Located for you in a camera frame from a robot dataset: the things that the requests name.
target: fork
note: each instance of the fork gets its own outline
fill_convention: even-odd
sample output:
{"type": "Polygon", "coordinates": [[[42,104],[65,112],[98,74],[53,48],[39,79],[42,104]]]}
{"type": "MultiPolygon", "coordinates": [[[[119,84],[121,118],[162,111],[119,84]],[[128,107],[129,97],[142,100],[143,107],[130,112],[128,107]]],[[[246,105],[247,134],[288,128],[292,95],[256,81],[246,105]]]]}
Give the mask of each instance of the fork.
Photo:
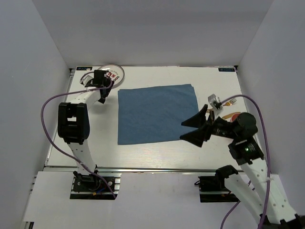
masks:
{"type": "MultiPolygon", "coordinates": [[[[236,98],[233,98],[231,100],[229,100],[228,102],[226,102],[225,104],[223,104],[223,106],[232,106],[237,102],[236,98]]],[[[211,110],[213,110],[213,108],[207,109],[206,112],[209,113],[211,110]]]]}

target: black mount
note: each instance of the black mount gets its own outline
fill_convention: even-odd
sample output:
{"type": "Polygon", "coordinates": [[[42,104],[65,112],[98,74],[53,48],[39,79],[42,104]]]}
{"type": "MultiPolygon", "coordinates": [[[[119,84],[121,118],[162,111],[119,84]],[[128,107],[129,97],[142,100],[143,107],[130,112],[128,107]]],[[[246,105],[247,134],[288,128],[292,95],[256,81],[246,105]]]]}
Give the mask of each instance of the black mount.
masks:
{"type": "MultiPolygon", "coordinates": [[[[108,87],[112,83],[112,81],[109,78],[109,76],[107,76],[107,72],[108,71],[104,71],[104,70],[94,70],[93,79],[88,81],[85,87],[96,87],[96,88],[108,87]]],[[[112,87],[113,84],[108,89],[100,90],[101,93],[101,98],[99,100],[100,103],[102,104],[105,103],[106,97],[109,95],[112,87]]]]}
{"type": "Polygon", "coordinates": [[[281,224],[270,223],[268,217],[265,217],[263,229],[304,229],[305,228],[305,216],[295,215],[295,219],[286,222],[281,220],[281,224]]]}
{"type": "Polygon", "coordinates": [[[197,128],[197,130],[181,135],[181,140],[202,147],[203,142],[208,141],[211,135],[227,137],[233,139],[233,142],[229,145],[229,150],[239,165],[251,164],[251,160],[264,158],[263,152],[253,139],[253,136],[257,133],[257,127],[256,119],[252,114],[241,113],[230,123],[220,117],[215,120],[214,111],[211,110],[206,120],[207,108],[208,105],[205,104],[199,113],[181,123],[184,126],[197,128]]]}
{"type": "Polygon", "coordinates": [[[58,136],[66,143],[83,144],[90,133],[87,104],[60,103],[58,106],[58,136]]]}

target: white panel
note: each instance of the white panel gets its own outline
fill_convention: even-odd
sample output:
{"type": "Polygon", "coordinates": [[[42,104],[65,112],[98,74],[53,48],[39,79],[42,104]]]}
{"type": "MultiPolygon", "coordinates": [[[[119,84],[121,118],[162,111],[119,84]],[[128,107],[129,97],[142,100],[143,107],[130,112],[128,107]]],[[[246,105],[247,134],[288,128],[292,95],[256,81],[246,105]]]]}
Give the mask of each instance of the white panel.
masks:
{"type": "Polygon", "coordinates": [[[238,64],[273,0],[33,0],[69,67],[238,64]]]}
{"type": "MultiPolygon", "coordinates": [[[[219,228],[234,203],[200,203],[197,176],[123,174],[115,201],[70,200],[72,173],[40,172],[24,221],[35,229],[219,228]]],[[[241,204],[225,228],[255,228],[255,221],[241,204]]]]}
{"type": "MultiPolygon", "coordinates": [[[[67,90],[69,70],[31,0],[1,0],[0,29],[0,228],[19,229],[49,147],[40,109],[67,90]]],[[[50,104],[45,121],[51,134],[56,113],[50,104]]]]}
{"type": "MultiPolygon", "coordinates": [[[[217,169],[225,165],[239,166],[229,153],[231,139],[212,136],[202,148],[185,141],[119,146],[118,141],[118,90],[162,85],[191,83],[195,89],[199,109],[208,104],[207,98],[215,93],[222,99],[240,94],[235,72],[219,72],[218,68],[188,67],[124,67],[123,83],[112,89],[105,104],[95,103],[89,110],[91,126],[88,144],[93,161],[100,167],[150,167],[217,169]]],[[[76,71],[70,91],[83,89],[79,83],[85,71],[76,71]]],[[[77,95],[68,96],[68,101],[77,95]]],[[[243,99],[236,105],[225,107],[222,115],[246,111],[243,99]]],[[[63,139],[56,136],[59,148],[71,153],[63,139]]],[[[75,166],[75,162],[52,149],[49,166],[75,166]]]]}
{"type": "Polygon", "coordinates": [[[239,71],[243,93],[256,100],[263,112],[271,170],[279,173],[299,214],[305,214],[304,9],[302,0],[275,0],[239,71]]]}

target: cable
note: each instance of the cable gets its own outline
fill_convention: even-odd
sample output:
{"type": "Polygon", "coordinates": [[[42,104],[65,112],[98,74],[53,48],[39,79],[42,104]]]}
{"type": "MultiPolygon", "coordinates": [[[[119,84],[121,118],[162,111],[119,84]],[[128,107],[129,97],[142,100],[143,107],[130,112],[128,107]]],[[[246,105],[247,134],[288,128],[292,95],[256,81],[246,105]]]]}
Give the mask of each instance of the cable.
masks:
{"type": "MultiPolygon", "coordinates": [[[[267,180],[267,189],[266,189],[266,197],[265,197],[265,202],[264,202],[263,213],[262,213],[261,219],[260,219],[258,227],[257,227],[257,229],[262,229],[263,223],[264,223],[264,219],[265,219],[265,216],[266,216],[266,212],[267,212],[267,205],[268,205],[269,192],[270,192],[270,175],[271,175],[270,153],[269,153],[269,146],[268,146],[268,140],[267,140],[267,133],[266,133],[265,125],[264,125],[264,120],[263,120],[262,112],[259,109],[257,103],[251,97],[249,97],[247,95],[243,95],[243,94],[237,94],[237,95],[233,95],[233,96],[231,96],[231,97],[221,101],[221,103],[224,104],[225,102],[229,101],[230,99],[233,99],[233,98],[236,98],[236,97],[244,97],[246,99],[249,99],[254,104],[254,106],[257,109],[258,115],[259,115],[261,123],[262,123],[262,128],[263,128],[265,147],[266,147],[266,157],[267,157],[267,177],[268,177],[268,180],[267,180]]],[[[235,208],[235,206],[233,206],[233,208],[228,212],[227,215],[229,215],[234,210],[234,208],[235,208]]]]}
{"type": "Polygon", "coordinates": [[[67,92],[67,93],[62,93],[62,94],[58,94],[58,95],[55,95],[53,97],[51,97],[50,99],[48,99],[43,105],[42,105],[42,108],[41,108],[41,113],[40,113],[40,118],[41,118],[41,124],[42,124],[42,128],[44,130],[44,133],[48,139],[48,141],[51,143],[51,145],[57,149],[59,152],[61,152],[62,154],[64,154],[65,156],[68,156],[72,159],[74,159],[76,162],[78,162],[88,173],[98,177],[99,179],[101,179],[107,186],[107,188],[109,189],[109,191],[111,192],[111,194],[113,195],[114,199],[116,198],[115,196],[115,193],[113,192],[113,190],[111,189],[111,187],[108,185],[108,182],[105,180],[105,178],[103,178],[102,176],[92,172],[89,170],[89,168],[82,162],[80,161],[78,158],[64,152],[63,150],[61,150],[51,139],[49,133],[48,133],[48,130],[47,130],[47,127],[45,125],[45,122],[44,122],[44,115],[43,115],[43,112],[44,112],[44,108],[46,107],[46,105],[49,103],[49,101],[55,99],[55,98],[58,98],[58,97],[61,97],[61,96],[65,96],[65,95],[70,95],[70,94],[78,94],[78,93],[83,93],[83,92],[87,92],[87,91],[96,91],[96,90],[102,90],[102,89],[109,89],[111,88],[113,82],[111,81],[110,85],[107,86],[107,87],[100,87],[100,88],[92,88],[92,89],[89,89],[89,90],[82,90],[82,91],[76,91],[76,92],[67,92]]]}
{"type": "Polygon", "coordinates": [[[85,74],[81,77],[80,82],[83,80],[83,78],[84,78],[86,75],[89,75],[89,74],[91,74],[91,73],[94,73],[94,72],[85,73],[85,74]]]}
{"type": "Polygon", "coordinates": [[[221,222],[220,229],[223,229],[225,220],[228,218],[228,216],[231,214],[231,212],[239,205],[239,203],[240,203],[240,201],[238,201],[236,204],[234,204],[234,206],[225,215],[223,221],[221,222]]]}

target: white plate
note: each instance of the white plate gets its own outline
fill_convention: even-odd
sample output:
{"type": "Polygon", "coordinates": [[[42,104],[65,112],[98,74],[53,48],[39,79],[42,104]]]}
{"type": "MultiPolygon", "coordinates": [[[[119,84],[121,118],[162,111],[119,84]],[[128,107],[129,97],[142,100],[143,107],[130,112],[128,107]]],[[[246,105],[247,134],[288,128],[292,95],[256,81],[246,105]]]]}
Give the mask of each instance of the white plate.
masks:
{"type": "Polygon", "coordinates": [[[109,73],[107,75],[114,82],[113,88],[119,86],[119,84],[123,81],[125,72],[122,67],[116,64],[107,64],[102,67],[99,67],[98,70],[107,70],[109,73]]]}

